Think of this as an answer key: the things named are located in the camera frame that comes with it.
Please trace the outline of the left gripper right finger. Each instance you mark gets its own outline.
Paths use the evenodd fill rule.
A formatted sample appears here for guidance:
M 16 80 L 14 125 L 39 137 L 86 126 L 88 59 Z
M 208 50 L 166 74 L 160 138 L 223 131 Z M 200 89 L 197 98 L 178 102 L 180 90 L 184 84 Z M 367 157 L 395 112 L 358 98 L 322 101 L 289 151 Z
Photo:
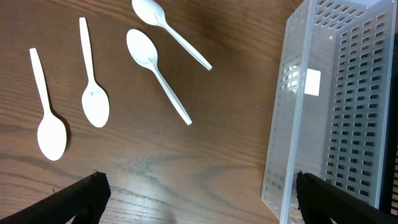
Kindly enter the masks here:
M 298 209 L 305 223 L 397 224 L 397 218 L 338 189 L 311 173 L 296 179 Z

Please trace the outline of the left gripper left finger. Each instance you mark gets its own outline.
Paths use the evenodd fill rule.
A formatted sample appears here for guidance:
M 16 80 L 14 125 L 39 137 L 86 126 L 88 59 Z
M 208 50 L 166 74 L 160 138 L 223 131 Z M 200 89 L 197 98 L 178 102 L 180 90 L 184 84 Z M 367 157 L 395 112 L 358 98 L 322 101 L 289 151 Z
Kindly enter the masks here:
M 99 223 L 110 196 L 106 174 L 96 171 L 1 223 Z

